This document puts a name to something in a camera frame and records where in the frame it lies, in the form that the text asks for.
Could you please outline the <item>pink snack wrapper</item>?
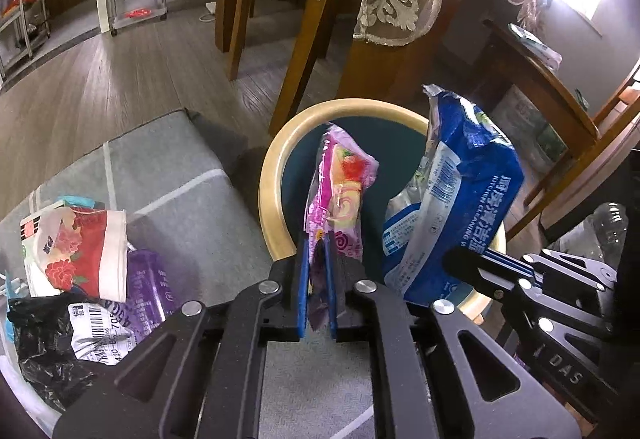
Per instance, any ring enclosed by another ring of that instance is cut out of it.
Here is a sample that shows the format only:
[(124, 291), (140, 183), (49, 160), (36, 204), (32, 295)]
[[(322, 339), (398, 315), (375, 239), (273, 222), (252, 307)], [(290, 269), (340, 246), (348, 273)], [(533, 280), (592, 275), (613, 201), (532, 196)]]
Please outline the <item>pink snack wrapper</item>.
[(339, 254), (362, 259), (360, 209), (363, 194), (377, 175), (378, 161), (363, 151), (346, 130), (334, 124), (326, 128), (318, 148), (304, 216), (309, 270), (307, 320), (315, 331), (331, 321), (324, 241), (331, 234)]

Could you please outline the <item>blue cleaning wipes bag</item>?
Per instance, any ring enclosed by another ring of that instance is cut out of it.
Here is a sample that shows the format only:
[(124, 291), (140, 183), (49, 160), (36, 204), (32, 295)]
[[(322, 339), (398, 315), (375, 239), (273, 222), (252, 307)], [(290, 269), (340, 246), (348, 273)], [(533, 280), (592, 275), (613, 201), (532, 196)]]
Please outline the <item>blue cleaning wipes bag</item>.
[(442, 260), (462, 246), (484, 253), (520, 191), (524, 174), (508, 137), (473, 102), (428, 84), (424, 154), (412, 178), (387, 204), (383, 280), (405, 300), (460, 301), (461, 282)]

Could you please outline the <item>teal trash bin tan rim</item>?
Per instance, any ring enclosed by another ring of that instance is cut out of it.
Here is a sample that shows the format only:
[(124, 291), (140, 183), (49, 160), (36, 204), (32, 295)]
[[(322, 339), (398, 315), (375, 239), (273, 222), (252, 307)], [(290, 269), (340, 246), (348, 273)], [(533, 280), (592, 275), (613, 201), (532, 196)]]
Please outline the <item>teal trash bin tan rim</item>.
[[(260, 222), (269, 248), (282, 251), (286, 244), (292, 244), (297, 251), (300, 234), (305, 233), (307, 195), (321, 137), (334, 124), (346, 130), (363, 151), (378, 161), (378, 175), (363, 194), (360, 209), (362, 259), (354, 260), (376, 283), (385, 285), (382, 233), (386, 207), (405, 188), (420, 164), (428, 118), (430, 114), (420, 117), (378, 101), (334, 100), (311, 107), (292, 119), (269, 147), (260, 177)], [(502, 239), (500, 225), (487, 249), (501, 249)], [(467, 317), (475, 318), (488, 306), (489, 298), (460, 282), (456, 293), (465, 294), (465, 298), (442, 299), (457, 305)]]

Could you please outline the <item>clear plastic bottle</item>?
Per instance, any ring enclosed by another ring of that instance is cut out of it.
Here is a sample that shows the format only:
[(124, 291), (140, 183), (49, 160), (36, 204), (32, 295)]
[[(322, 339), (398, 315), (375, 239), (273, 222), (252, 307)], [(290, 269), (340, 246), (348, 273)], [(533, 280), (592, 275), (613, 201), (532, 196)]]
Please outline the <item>clear plastic bottle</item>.
[(598, 260), (617, 270), (627, 230), (626, 208), (617, 203), (604, 203), (576, 227), (549, 244), (548, 248)]

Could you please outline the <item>grey plaid ottoman cover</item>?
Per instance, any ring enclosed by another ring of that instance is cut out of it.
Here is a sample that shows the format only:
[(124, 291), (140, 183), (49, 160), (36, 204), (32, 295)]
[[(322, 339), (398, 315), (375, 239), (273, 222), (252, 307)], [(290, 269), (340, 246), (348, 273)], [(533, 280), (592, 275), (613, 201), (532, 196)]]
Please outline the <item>grey plaid ottoman cover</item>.
[[(164, 115), (107, 141), (28, 188), (1, 221), (1, 268), (24, 272), (20, 222), (62, 195), (126, 211), (127, 237), (160, 255), (179, 301), (223, 303), (268, 275), (258, 222), (228, 177), (245, 142), (190, 117)], [(263, 438), (371, 438), (368, 350), (326, 332), (269, 346), (259, 434)]]

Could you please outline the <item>purple plastic wrapper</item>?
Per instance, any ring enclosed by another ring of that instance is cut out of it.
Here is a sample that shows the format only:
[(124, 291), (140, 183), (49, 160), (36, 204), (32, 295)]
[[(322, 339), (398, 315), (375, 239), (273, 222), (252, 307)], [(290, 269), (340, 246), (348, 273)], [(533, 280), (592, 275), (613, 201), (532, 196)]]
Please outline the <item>purple plastic wrapper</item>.
[(127, 259), (126, 301), (102, 305), (139, 344), (175, 312), (177, 301), (157, 253), (129, 249)]

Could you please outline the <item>white barcode label wrapper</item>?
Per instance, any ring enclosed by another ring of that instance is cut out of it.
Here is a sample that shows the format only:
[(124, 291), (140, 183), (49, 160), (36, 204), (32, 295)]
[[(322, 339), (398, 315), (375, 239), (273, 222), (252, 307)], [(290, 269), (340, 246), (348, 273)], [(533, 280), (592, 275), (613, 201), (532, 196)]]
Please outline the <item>white barcode label wrapper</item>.
[(137, 346), (134, 333), (97, 303), (71, 303), (67, 312), (78, 360), (115, 365)]

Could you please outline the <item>red floral tissue pack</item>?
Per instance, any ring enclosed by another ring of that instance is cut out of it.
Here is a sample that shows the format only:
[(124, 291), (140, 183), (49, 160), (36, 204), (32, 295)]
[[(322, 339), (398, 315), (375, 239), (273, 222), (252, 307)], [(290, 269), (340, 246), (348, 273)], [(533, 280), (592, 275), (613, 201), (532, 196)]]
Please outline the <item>red floral tissue pack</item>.
[(123, 303), (127, 296), (127, 217), (121, 210), (56, 202), (21, 220), (32, 297), (62, 292)]

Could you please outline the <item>white power strip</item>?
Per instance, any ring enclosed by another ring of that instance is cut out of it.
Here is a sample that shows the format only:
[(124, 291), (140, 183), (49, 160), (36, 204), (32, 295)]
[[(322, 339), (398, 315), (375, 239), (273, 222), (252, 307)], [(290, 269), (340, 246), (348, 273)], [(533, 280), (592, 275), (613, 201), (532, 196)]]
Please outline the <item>white power strip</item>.
[(205, 3), (205, 9), (206, 12), (204, 14), (202, 14), (198, 20), (201, 23), (211, 23), (213, 21), (215, 21), (215, 17), (216, 17), (216, 2), (215, 1), (209, 1)]

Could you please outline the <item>black plastic bag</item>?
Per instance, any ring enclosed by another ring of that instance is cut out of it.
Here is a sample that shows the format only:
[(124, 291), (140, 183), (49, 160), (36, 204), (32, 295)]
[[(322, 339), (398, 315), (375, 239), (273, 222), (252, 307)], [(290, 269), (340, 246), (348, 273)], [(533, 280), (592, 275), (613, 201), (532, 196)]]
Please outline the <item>black plastic bag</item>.
[(75, 357), (67, 312), (71, 303), (97, 302), (70, 293), (14, 298), (9, 302), (18, 366), (29, 385), (52, 409), (74, 414), (85, 410), (98, 415), (110, 408), (108, 396), (102, 393), (106, 366)]

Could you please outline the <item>grey metal shelf rack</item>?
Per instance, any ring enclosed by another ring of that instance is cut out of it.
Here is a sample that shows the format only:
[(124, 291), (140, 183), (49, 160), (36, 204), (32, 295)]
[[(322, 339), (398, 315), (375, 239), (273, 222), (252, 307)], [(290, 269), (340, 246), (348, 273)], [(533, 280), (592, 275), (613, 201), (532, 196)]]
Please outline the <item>grey metal shelf rack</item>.
[(1, 82), (50, 35), (46, 0), (1, 0)]

